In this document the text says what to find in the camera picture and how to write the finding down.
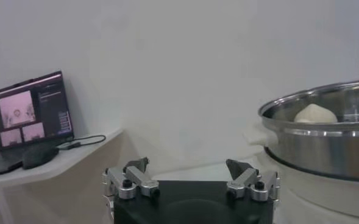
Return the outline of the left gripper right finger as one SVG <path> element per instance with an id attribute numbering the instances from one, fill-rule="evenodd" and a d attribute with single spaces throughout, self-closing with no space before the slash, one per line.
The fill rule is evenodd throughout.
<path id="1" fill-rule="evenodd" d="M 249 195 L 253 201 L 280 201 L 280 177 L 276 171 L 260 173 L 249 163 L 227 159 L 232 180 L 227 182 L 227 194 L 234 200 Z"/>

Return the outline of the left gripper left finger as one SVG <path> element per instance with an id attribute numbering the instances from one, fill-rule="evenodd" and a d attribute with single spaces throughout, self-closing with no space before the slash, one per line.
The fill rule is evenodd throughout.
<path id="1" fill-rule="evenodd" d="M 122 169 L 106 168 L 102 173 L 103 196 L 132 200 L 139 192 L 149 198 L 159 197 L 159 182 L 146 174 L 148 164 L 149 158 L 144 157 L 127 162 Z"/>

